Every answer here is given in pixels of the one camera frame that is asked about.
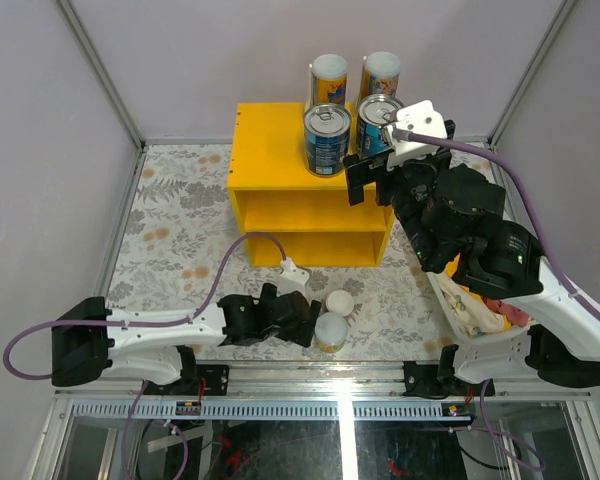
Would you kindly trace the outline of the white plastic basket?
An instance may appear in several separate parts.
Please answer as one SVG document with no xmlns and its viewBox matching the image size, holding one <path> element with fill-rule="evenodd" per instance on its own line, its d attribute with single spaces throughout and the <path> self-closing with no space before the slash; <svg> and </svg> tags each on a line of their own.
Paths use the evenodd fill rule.
<svg viewBox="0 0 600 480">
<path fill-rule="evenodd" d="M 484 299 L 452 280 L 459 263 L 456 256 L 441 273 L 431 273 L 432 285 L 441 292 L 447 318 L 462 343 L 498 341 L 528 330 L 534 321 L 519 309 L 501 301 Z"/>
</svg>

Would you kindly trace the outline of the pink cloth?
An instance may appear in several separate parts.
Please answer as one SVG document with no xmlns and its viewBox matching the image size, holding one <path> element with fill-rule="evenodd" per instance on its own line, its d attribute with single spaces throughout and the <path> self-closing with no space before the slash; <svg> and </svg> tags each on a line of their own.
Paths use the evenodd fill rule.
<svg viewBox="0 0 600 480">
<path fill-rule="evenodd" d="M 486 297 L 483 297 L 482 301 L 492 312 L 502 315 L 509 324 L 520 328 L 525 328 L 528 325 L 530 316 L 517 307 L 501 300 L 492 300 Z"/>
</svg>

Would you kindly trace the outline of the silver pull-tab can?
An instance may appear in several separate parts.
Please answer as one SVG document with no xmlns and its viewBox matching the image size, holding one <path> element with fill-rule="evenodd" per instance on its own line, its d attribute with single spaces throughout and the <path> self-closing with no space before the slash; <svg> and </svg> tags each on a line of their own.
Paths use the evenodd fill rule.
<svg viewBox="0 0 600 480">
<path fill-rule="evenodd" d="M 331 177 L 341 172 L 348 154 L 351 115 L 339 104 L 310 107 L 304 114 L 304 138 L 308 170 L 316 176 Z"/>
<path fill-rule="evenodd" d="M 372 94 L 365 97 L 358 106 L 356 123 L 356 152 L 366 158 L 389 149 L 382 129 L 395 119 L 404 104 L 388 94 Z"/>
</svg>

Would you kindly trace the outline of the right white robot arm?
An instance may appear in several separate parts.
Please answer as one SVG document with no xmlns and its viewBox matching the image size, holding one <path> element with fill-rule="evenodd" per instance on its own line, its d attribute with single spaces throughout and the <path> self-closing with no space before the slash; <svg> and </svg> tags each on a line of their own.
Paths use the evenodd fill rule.
<svg viewBox="0 0 600 480">
<path fill-rule="evenodd" d="M 453 281 L 534 320 L 523 338 L 522 370 L 573 389 L 600 386 L 600 305 L 558 267 L 534 210 L 533 227 L 505 219 L 506 191 L 478 171 L 453 166 L 454 151 L 505 164 L 492 151 L 457 142 L 446 121 L 439 137 L 384 129 L 388 149 L 344 159 L 350 205 L 376 186 L 376 203 L 393 209 L 423 271 L 455 262 Z"/>
</svg>

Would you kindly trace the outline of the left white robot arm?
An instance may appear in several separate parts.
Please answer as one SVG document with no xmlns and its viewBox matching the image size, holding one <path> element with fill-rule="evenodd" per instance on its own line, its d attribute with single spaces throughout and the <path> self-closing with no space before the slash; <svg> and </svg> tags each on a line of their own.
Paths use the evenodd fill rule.
<svg viewBox="0 0 600 480">
<path fill-rule="evenodd" d="M 52 330 L 51 383 L 137 379 L 188 394 L 199 381 L 194 346 L 251 346 L 275 337 L 307 348 L 321 309 L 320 302 L 298 291 L 281 294 L 271 283 L 257 297 L 227 295 L 200 312 L 129 312 L 90 297 Z"/>
</svg>

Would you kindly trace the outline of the lidded can white lid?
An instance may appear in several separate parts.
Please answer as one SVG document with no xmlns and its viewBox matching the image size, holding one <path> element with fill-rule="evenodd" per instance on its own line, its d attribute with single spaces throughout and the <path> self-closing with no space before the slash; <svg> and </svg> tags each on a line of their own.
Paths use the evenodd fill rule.
<svg viewBox="0 0 600 480">
<path fill-rule="evenodd" d="M 349 316 L 354 310 L 354 299 L 344 290 L 335 290 L 326 298 L 326 308 L 329 312 L 342 317 Z"/>
</svg>

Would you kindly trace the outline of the patterned white cloth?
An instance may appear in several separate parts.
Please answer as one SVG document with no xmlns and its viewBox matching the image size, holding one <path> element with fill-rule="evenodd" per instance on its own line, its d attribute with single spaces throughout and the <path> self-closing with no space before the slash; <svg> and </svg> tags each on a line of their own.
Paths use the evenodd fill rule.
<svg viewBox="0 0 600 480">
<path fill-rule="evenodd" d="M 502 315 L 492 312 L 479 296 L 454 283 L 446 273 L 435 274 L 435 278 L 459 329 L 467 336 L 502 333 L 511 327 Z"/>
</svg>

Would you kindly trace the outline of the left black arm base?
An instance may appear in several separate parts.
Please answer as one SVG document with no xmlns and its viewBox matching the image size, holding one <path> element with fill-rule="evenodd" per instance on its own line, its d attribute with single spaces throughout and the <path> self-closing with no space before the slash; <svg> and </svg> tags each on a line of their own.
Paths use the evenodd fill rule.
<svg viewBox="0 0 600 480">
<path fill-rule="evenodd" d="M 175 395 L 226 396 L 230 367 L 225 364 L 198 364 L 194 350 L 178 346 L 182 368 L 172 393 Z"/>
</svg>

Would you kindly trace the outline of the lidded can yellow label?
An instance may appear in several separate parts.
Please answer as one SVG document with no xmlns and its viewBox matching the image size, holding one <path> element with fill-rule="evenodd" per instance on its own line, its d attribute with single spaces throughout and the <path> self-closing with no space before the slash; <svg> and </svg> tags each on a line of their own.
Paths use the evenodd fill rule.
<svg viewBox="0 0 600 480">
<path fill-rule="evenodd" d="M 326 353 L 340 351 L 349 333 L 349 325 L 344 317 L 326 312 L 318 317 L 314 336 L 319 349 Z"/>
</svg>

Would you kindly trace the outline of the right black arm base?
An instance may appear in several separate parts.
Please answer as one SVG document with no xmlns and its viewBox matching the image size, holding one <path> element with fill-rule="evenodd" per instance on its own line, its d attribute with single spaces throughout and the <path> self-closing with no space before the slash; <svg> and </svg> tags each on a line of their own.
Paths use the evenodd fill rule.
<svg viewBox="0 0 600 480">
<path fill-rule="evenodd" d="M 468 397 L 471 393 L 480 396 L 480 382 L 466 382 L 455 376 L 453 361 L 457 357 L 459 346 L 445 346 L 437 363 L 403 363 L 405 397 L 426 400 L 443 400 L 449 396 Z"/>
</svg>

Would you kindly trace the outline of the aluminium front rail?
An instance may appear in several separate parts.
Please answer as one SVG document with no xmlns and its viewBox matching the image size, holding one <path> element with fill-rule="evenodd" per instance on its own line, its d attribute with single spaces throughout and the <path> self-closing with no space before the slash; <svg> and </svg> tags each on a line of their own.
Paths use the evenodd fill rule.
<svg viewBox="0 0 600 480">
<path fill-rule="evenodd" d="M 411 384 L 401 362 L 226 361 L 218 380 L 229 399 L 356 399 L 399 397 Z M 553 386 L 537 378 L 496 379 L 495 397 L 504 401 L 590 401 L 588 390 Z"/>
</svg>

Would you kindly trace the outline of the tall can with plastic lid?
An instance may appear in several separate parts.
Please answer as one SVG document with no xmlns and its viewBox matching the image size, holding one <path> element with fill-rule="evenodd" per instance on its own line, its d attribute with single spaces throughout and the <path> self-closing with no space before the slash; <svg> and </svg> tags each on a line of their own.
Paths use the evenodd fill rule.
<svg viewBox="0 0 600 480">
<path fill-rule="evenodd" d="M 393 53 L 379 51 L 363 59 L 358 100 L 374 94 L 394 96 L 401 72 L 400 59 Z"/>
</svg>

